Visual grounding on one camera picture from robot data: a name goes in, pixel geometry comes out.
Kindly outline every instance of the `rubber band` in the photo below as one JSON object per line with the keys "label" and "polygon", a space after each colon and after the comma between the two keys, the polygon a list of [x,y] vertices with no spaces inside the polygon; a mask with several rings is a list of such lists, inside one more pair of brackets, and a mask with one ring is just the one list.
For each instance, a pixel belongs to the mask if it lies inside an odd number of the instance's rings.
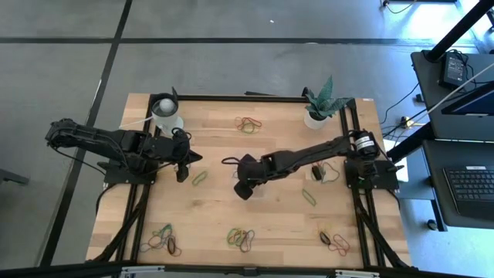
{"label": "rubber band", "polygon": [[242,253],[247,253],[252,248],[252,240],[254,239],[254,230],[245,231],[240,228],[233,228],[226,236],[226,242],[229,246],[237,246]]}
{"label": "rubber band", "polygon": [[237,127],[237,130],[245,134],[258,133],[259,129],[262,127],[261,121],[253,119],[251,117],[236,117],[234,119],[234,122],[235,122],[235,126]]}
{"label": "rubber band", "polygon": [[340,234],[335,234],[333,236],[333,241],[327,246],[329,251],[338,251],[340,256],[346,256],[350,250],[350,244],[345,240]]}
{"label": "rubber band", "polygon": [[254,239],[254,230],[249,230],[245,233],[242,242],[240,243],[240,251],[242,253],[247,253],[252,248],[252,240]]}
{"label": "rubber band", "polygon": [[197,186],[208,177],[207,171],[202,171],[192,180],[192,185]]}
{"label": "rubber band", "polygon": [[302,189],[302,196],[312,205],[316,206],[317,201],[316,199],[305,189]]}
{"label": "rubber band", "polygon": [[[337,176],[336,176],[335,178],[333,178],[333,179],[330,179],[330,180],[326,180],[326,181],[324,181],[324,178],[326,177],[326,174],[327,174],[326,170],[324,169],[324,165],[328,165],[328,166],[331,168],[331,170],[333,170],[334,172],[336,172],[336,173],[337,173]],[[335,168],[333,168],[333,166],[331,166],[331,164],[329,164],[329,163],[327,163],[327,162],[324,162],[324,163],[322,163],[322,164],[321,164],[321,166],[320,166],[320,167],[323,169],[323,179],[321,180],[321,183],[322,183],[322,184],[325,184],[325,183],[327,183],[327,182],[333,182],[333,181],[336,181],[336,180],[340,177],[340,173],[339,173],[339,171],[337,171]]]}
{"label": "rubber band", "polygon": [[[177,247],[176,238],[173,236],[171,224],[167,224],[163,227],[163,229],[153,231],[151,235],[152,237],[150,237],[146,243],[141,243],[139,245],[139,252],[145,253],[151,249],[158,250],[166,246],[170,255],[180,256],[182,254],[182,250]],[[152,243],[154,239],[159,239],[159,242]]]}

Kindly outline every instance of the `green rubber band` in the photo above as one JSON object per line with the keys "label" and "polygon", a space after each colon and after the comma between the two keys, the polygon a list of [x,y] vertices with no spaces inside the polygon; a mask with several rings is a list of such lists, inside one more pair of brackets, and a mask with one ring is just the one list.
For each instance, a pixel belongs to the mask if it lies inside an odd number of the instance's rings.
{"label": "green rubber band", "polygon": [[192,185],[197,186],[201,181],[204,181],[208,177],[208,172],[207,171],[202,171],[197,175],[193,180],[192,180]]}
{"label": "green rubber band", "polygon": [[[337,176],[334,179],[324,181],[324,177],[326,177],[326,170],[324,170],[324,165],[327,165],[329,168],[331,168],[331,170],[333,170],[333,172],[337,173]],[[331,164],[324,162],[323,165],[321,166],[321,168],[323,169],[323,179],[321,180],[321,183],[325,184],[327,182],[333,182],[333,181],[336,181],[338,178],[340,178],[339,171],[337,171],[335,168],[333,168],[333,166],[331,166]]]}
{"label": "green rubber band", "polygon": [[[240,232],[240,236],[238,238],[235,238],[235,234],[237,232]],[[242,239],[243,239],[243,236],[242,236],[242,230],[239,229],[239,228],[233,228],[230,230],[230,232],[228,232],[228,235],[226,236],[226,242],[230,245],[230,246],[238,246],[241,242],[242,242]]]}
{"label": "green rubber band", "polygon": [[[252,127],[252,130],[251,131],[246,131],[245,130],[245,127],[247,126],[250,126]],[[255,125],[253,123],[246,123],[244,125],[242,125],[242,129],[240,130],[241,132],[245,133],[245,134],[255,134],[255,133],[258,133],[259,131],[256,131],[255,130]]]}
{"label": "green rubber band", "polygon": [[316,206],[317,201],[316,199],[305,189],[302,189],[302,196],[312,205]]}

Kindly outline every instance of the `concrete floor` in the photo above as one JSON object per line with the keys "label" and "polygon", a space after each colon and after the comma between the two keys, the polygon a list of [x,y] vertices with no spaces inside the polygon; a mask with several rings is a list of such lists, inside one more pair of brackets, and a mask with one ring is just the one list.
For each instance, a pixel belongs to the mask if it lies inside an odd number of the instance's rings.
{"label": "concrete floor", "polygon": [[[417,83],[410,53],[430,48],[429,40],[439,40],[461,18],[458,7],[471,6],[465,3],[420,3],[393,15],[380,10],[377,0],[134,0],[123,31],[127,38],[401,41],[398,45],[120,44],[95,126],[116,129],[129,92],[167,92],[175,86],[179,93],[251,90],[298,96],[304,86],[319,88],[329,75],[333,75],[337,97],[374,98],[384,119],[386,108]],[[407,4],[393,4],[393,8]],[[124,1],[117,0],[0,0],[0,42],[7,36],[113,37],[123,8]],[[475,53],[474,36],[490,39],[476,25],[474,32],[463,36],[459,49]],[[109,44],[0,43],[0,127],[7,135],[0,138],[0,157],[8,158],[0,161],[0,168],[31,178],[25,187],[12,183],[0,187],[1,269],[38,263],[70,163],[49,150],[43,138],[53,120],[85,121],[109,50]],[[406,100],[388,114],[385,125],[421,109]],[[95,163],[101,158],[88,154],[86,160]],[[99,174],[83,167],[54,264],[84,261],[101,184]],[[425,201],[402,201],[401,214],[414,266],[494,276],[494,265],[489,263],[494,256],[493,231],[428,231],[423,223],[433,213]]]}

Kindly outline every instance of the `table leg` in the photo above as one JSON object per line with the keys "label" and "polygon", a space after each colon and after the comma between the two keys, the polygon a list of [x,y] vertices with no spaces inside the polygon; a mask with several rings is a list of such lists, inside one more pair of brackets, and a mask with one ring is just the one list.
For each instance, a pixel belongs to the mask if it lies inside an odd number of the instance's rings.
{"label": "table leg", "polygon": [[442,220],[441,210],[439,210],[439,204],[437,200],[431,200],[432,210],[434,211],[435,223],[439,232],[447,232],[448,228],[445,222]]}
{"label": "table leg", "polygon": [[402,158],[407,157],[414,152],[420,146],[422,146],[423,140],[434,140],[434,132],[432,131],[431,123],[427,123],[421,127],[418,131],[415,131],[407,139],[402,141],[398,146],[393,147],[386,153],[386,155],[393,161],[400,161]]}
{"label": "table leg", "polygon": [[20,175],[14,174],[10,171],[0,169],[0,179],[1,181],[13,181],[18,184],[25,185],[29,182],[28,178],[24,178]]}

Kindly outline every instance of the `wooden table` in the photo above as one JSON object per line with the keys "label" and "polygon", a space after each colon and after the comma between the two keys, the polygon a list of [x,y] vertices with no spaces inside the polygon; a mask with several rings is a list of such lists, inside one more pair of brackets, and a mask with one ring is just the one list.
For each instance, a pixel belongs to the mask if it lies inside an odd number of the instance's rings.
{"label": "wooden table", "polygon": [[[149,94],[131,93],[123,112],[122,124],[144,119]],[[374,132],[383,145],[376,107],[371,99],[357,99],[361,128]],[[340,115],[336,114],[321,130],[314,131],[303,123],[304,103],[181,101],[179,114],[184,129],[192,134],[191,149],[204,158],[194,163],[190,176],[177,183],[172,167],[158,173],[152,185],[141,242],[147,242],[154,230],[171,223],[182,249],[178,257],[166,248],[140,253],[139,263],[213,265],[213,266],[284,266],[322,268],[361,268],[362,259],[357,233],[354,204],[346,186],[344,158],[327,160],[340,172],[335,182],[321,185],[310,176],[310,166],[302,167],[288,178],[256,187],[254,195],[243,201],[233,191],[234,165],[223,165],[226,157],[255,158],[278,150],[299,150],[341,136]],[[253,117],[262,121],[257,134],[243,134],[234,125],[236,117]],[[349,128],[352,128],[347,111]],[[142,130],[143,124],[125,127]],[[208,171],[198,186],[195,175]],[[124,218],[129,185],[118,185],[101,200],[87,259],[92,259],[115,236]],[[317,200],[313,207],[302,196],[305,188]],[[374,191],[380,231],[393,250],[410,263],[400,212],[396,200],[386,191]],[[252,250],[241,253],[229,246],[226,236],[231,228],[254,229]],[[321,244],[318,231],[338,233],[350,244],[343,257]],[[124,258],[130,256],[134,232],[127,237]],[[374,242],[367,230],[371,262],[375,264]]]}

